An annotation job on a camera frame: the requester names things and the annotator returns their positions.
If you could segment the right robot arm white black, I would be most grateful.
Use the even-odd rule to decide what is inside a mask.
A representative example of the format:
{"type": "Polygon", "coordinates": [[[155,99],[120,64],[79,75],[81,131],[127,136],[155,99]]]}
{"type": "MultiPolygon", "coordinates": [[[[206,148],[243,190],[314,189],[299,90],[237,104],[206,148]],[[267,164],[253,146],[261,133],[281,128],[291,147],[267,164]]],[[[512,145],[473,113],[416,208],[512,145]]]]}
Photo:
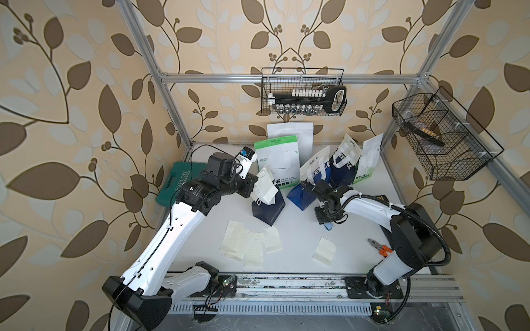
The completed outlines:
{"type": "Polygon", "coordinates": [[[340,224],[350,214],[362,216],[389,232],[391,252],[366,276],[366,288],[380,297],[399,279],[410,277],[426,267],[446,266],[451,261],[449,244],[420,204],[393,204],[350,186],[332,188],[321,180],[302,187],[318,199],[315,209],[319,223],[340,224]]]}

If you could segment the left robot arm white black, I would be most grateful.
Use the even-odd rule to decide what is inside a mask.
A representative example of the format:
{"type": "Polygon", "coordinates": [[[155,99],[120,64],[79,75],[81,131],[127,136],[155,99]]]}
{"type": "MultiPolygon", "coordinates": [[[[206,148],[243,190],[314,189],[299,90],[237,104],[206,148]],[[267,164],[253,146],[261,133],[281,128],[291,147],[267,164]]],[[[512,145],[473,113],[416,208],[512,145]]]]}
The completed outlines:
{"type": "Polygon", "coordinates": [[[167,272],[189,235],[222,197],[251,196],[258,177],[249,171],[257,155],[243,147],[236,155],[212,154],[198,178],[184,183],[171,197],[166,220],[139,258],[121,276],[111,276],[102,290],[112,306],[145,330],[154,330],[172,303],[212,287],[218,269],[201,261],[175,277],[167,272]]]}

